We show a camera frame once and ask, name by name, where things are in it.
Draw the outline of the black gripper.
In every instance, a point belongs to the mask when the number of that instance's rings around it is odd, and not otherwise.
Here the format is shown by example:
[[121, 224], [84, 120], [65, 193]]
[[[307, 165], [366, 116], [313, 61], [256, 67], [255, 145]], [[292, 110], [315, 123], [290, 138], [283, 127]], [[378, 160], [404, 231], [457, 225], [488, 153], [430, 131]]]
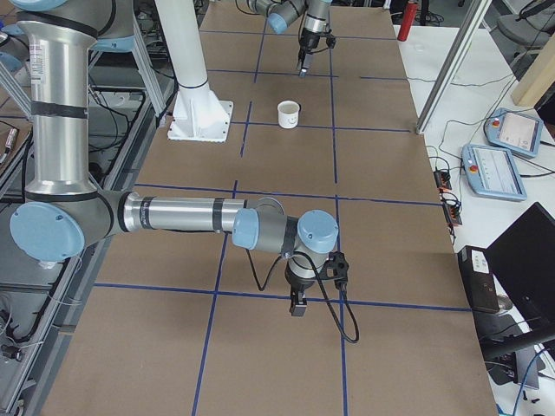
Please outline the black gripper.
[[297, 275], [286, 275], [285, 278], [291, 286], [290, 314], [292, 316], [303, 317], [307, 309], [307, 302], [305, 299], [298, 301], [298, 297], [304, 297], [304, 292], [310, 288], [314, 282], [311, 279], [302, 278]]
[[300, 77], [305, 77], [311, 68], [313, 51], [317, 48], [321, 33], [303, 29], [299, 38], [299, 53], [297, 60], [297, 71]]

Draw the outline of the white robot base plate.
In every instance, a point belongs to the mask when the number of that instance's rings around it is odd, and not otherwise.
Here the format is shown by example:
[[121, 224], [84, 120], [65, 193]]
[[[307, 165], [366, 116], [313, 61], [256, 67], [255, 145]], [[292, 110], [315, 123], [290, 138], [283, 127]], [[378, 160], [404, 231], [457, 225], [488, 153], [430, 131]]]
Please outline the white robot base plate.
[[194, 100], [186, 108], [179, 96], [173, 109], [173, 121], [167, 132], [170, 140], [225, 142], [232, 118], [233, 102], [211, 98], [206, 107]]

